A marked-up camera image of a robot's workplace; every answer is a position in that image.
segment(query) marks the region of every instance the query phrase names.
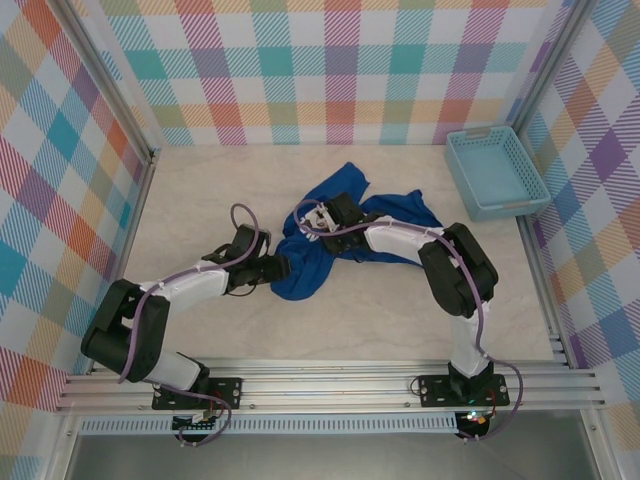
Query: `marble surface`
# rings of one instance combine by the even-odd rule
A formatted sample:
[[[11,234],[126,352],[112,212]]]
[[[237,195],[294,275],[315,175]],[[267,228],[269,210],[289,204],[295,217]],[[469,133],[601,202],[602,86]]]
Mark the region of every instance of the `marble surface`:
[[[471,223],[441,146],[165,148],[126,278],[164,277],[231,241],[234,202],[249,205],[276,244],[294,205],[347,161],[371,183],[364,198],[420,188],[445,226],[469,226],[500,275],[483,341],[489,352],[511,360],[552,358],[515,220]],[[285,301],[268,286],[246,298],[212,299],[173,318],[164,346],[200,357],[446,359],[451,336],[421,269],[337,260],[307,300]]]

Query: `light blue basket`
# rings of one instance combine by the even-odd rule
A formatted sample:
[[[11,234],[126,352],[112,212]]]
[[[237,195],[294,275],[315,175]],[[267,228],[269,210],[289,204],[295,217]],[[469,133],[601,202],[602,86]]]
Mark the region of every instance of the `light blue basket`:
[[[446,159],[474,222],[527,215],[551,200],[511,127],[450,133]]]

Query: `purple cable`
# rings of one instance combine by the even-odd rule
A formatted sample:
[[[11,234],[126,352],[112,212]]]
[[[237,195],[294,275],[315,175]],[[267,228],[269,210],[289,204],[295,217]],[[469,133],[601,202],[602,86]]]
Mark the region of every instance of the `purple cable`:
[[[184,270],[182,272],[169,275],[167,278],[160,280],[156,284],[152,285],[149,288],[149,290],[147,290],[144,293],[144,295],[142,295],[142,298],[140,299],[140,301],[138,302],[138,306],[136,307],[135,315],[133,316],[133,326],[131,327],[131,337],[129,340],[129,353],[127,354],[127,361],[124,364],[124,368],[122,369],[120,378],[118,378],[118,383],[124,382],[127,376],[129,375],[129,372],[131,371],[131,366],[133,365],[133,359],[135,357],[136,346],[138,344],[138,330],[140,329],[140,316],[142,315],[142,309],[144,308],[144,304],[146,303],[147,299],[151,296],[153,292],[158,290],[162,284],[172,282],[173,280],[184,277],[185,275],[189,275],[191,273],[196,273],[196,272],[211,272],[213,270],[220,270],[221,268],[230,267],[232,265],[240,263],[244,259],[246,259],[249,255],[251,255],[251,252],[253,251],[253,249],[256,248],[256,245],[258,244],[258,237],[260,234],[258,230],[258,219],[256,218],[255,214],[251,211],[249,207],[247,207],[242,203],[234,203],[233,205],[231,205],[230,214],[231,214],[231,222],[233,223],[234,226],[236,226],[236,228],[237,228],[237,223],[234,215],[236,208],[242,208],[243,210],[245,210],[249,214],[249,216],[251,217],[251,221],[253,222],[253,229],[254,229],[253,240],[251,241],[251,245],[249,246],[247,251],[244,252],[235,260],[231,260],[230,262],[227,262],[227,263],[223,263],[220,265],[212,265],[210,267],[203,267],[200,269],[193,267],[193,268]]]
[[[200,447],[202,445],[206,445],[209,442],[213,442],[216,438],[222,435],[222,432],[224,432],[231,424],[231,405],[229,405],[227,402],[225,402],[221,398],[213,397],[211,395],[204,395],[202,393],[185,392],[184,390],[178,390],[177,388],[173,388],[169,385],[161,385],[161,387],[164,388],[165,390],[169,390],[170,392],[177,393],[178,395],[184,395],[186,397],[201,398],[202,400],[209,400],[211,402],[216,402],[217,404],[222,405],[227,411],[227,419],[222,425],[222,427],[220,428],[220,430],[218,430],[217,432],[210,433],[199,442],[187,442],[182,436],[182,431],[184,430],[185,427],[182,427],[181,429],[179,429],[178,438],[180,439],[183,445],[188,445],[190,447]]]
[[[441,235],[438,235],[437,233],[430,231],[427,227],[412,225],[410,223],[399,222],[396,220],[360,223],[358,225],[347,227],[342,230],[336,230],[335,232],[321,232],[321,231],[312,230],[311,228],[304,225],[300,221],[300,218],[298,216],[298,210],[300,209],[300,207],[304,205],[322,205],[322,202],[319,202],[318,200],[307,199],[300,202],[293,209],[293,220],[296,222],[296,225],[298,226],[298,228],[300,228],[300,230],[302,230],[304,233],[316,235],[318,237],[337,237],[339,235],[344,235],[346,233],[354,232],[356,230],[362,230],[364,228],[369,228],[371,226],[384,226],[384,227],[398,226],[400,228],[405,228],[407,230],[426,233],[430,237],[433,237],[437,241],[442,243],[446,247],[446,249],[449,250],[453,258],[455,258],[456,261],[458,262],[458,265],[460,265],[460,270],[462,270],[462,274],[464,275],[464,278],[467,280],[467,283],[469,283],[469,287],[471,288],[471,293],[473,295],[473,300],[475,301],[475,304],[476,304],[476,310],[478,311],[478,332],[476,334],[476,342],[475,342],[476,350],[478,350],[478,352],[480,352],[480,354],[483,357],[491,360],[493,363],[496,363],[498,365],[503,365],[505,367],[512,369],[515,372],[516,377],[518,377],[518,398],[516,399],[516,403],[513,409],[511,410],[511,412],[509,412],[507,419],[497,428],[495,428],[494,430],[489,432],[487,435],[482,437],[482,440],[487,440],[491,437],[494,437],[495,435],[500,433],[502,430],[504,430],[511,423],[511,421],[513,420],[513,417],[515,417],[516,413],[518,412],[518,408],[520,408],[520,403],[522,402],[522,396],[524,395],[524,379],[522,378],[522,373],[520,373],[520,370],[518,370],[518,367],[516,367],[515,365],[509,362],[505,362],[504,360],[497,360],[493,358],[491,355],[487,353],[487,351],[484,348],[482,348],[482,345],[480,345],[480,340],[482,339],[482,332],[484,330],[484,310],[482,309],[482,300],[480,298],[480,292],[478,291],[477,285],[473,281],[473,277],[471,276],[471,272],[469,271],[469,268],[467,268],[467,265],[464,263],[464,259],[456,251],[455,247],[451,244],[451,242],[449,242],[446,238],[442,237]],[[477,441],[480,441],[480,437],[472,437],[471,435],[466,435],[462,432],[461,434],[463,436],[466,436],[467,438],[475,438]]]

